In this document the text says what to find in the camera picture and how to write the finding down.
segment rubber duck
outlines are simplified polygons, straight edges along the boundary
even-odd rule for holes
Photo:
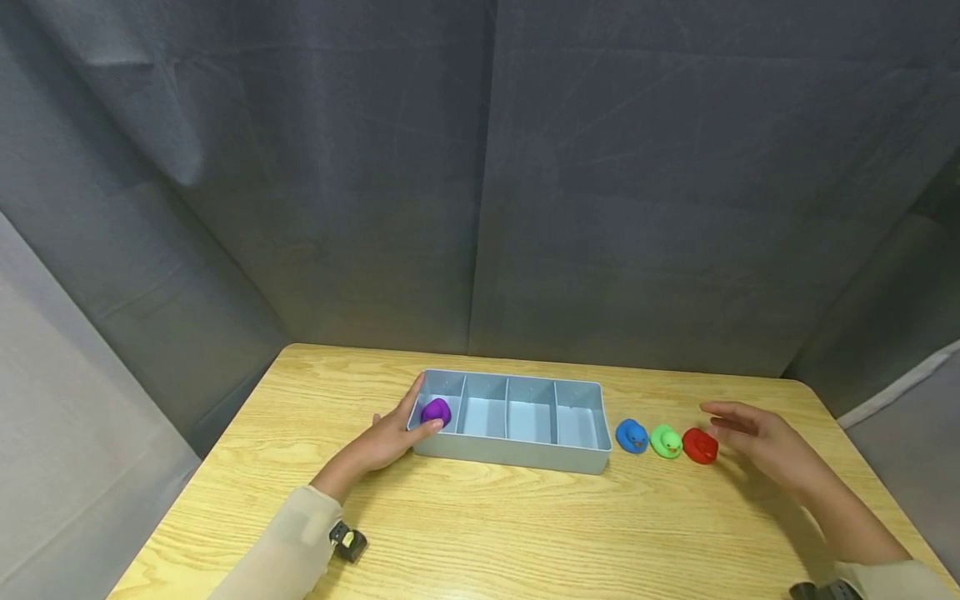
[[[690,427],[684,433],[684,452],[694,463],[709,465],[717,460],[720,444],[710,434],[698,427]]]
[[[663,458],[677,458],[684,449],[684,441],[680,439],[680,434],[666,423],[657,425],[654,432],[650,434],[650,445]]]
[[[433,398],[433,400],[423,407],[420,413],[420,422],[426,423],[433,419],[443,419],[444,427],[450,425],[453,415],[450,413],[450,405],[443,398]]]
[[[631,454],[639,454],[647,449],[647,430],[633,419],[624,419],[616,426],[616,442]]]

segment purple rubber duck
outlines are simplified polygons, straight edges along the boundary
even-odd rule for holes
[[[433,398],[429,404],[423,407],[423,412],[420,413],[420,422],[426,423],[433,419],[443,419],[444,427],[446,427],[450,424],[452,417],[450,414],[450,406],[446,403],[446,400],[443,398]]]

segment green rubber duck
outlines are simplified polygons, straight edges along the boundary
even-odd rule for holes
[[[684,449],[684,441],[680,439],[680,435],[666,423],[657,425],[650,434],[650,445],[663,458],[677,458]]]

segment beige sleeve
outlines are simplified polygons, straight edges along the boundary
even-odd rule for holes
[[[837,573],[864,600],[947,600],[953,598],[936,573],[919,561],[864,564],[837,563]]]
[[[325,493],[296,488],[210,600],[302,600],[326,573],[330,530],[342,514]]]

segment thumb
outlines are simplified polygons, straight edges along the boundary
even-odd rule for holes
[[[422,442],[430,436],[434,435],[438,431],[444,428],[443,419],[433,419],[429,420],[423,425],[420,425],[416,429],[411,429],[407,432],[407,436],[410,438],[410,445],[416,444],[417,442]]]
[[[734,431],[726,427],[717,427],[716,425],[711,425],[710,429],[707,430],[707,433],[709,433],[710,436],[712,436],[720,444],[729,446],[738,452],[746,454],[747,456],[751,456],[753,453],[756,438],[752,435],[740,431]]]

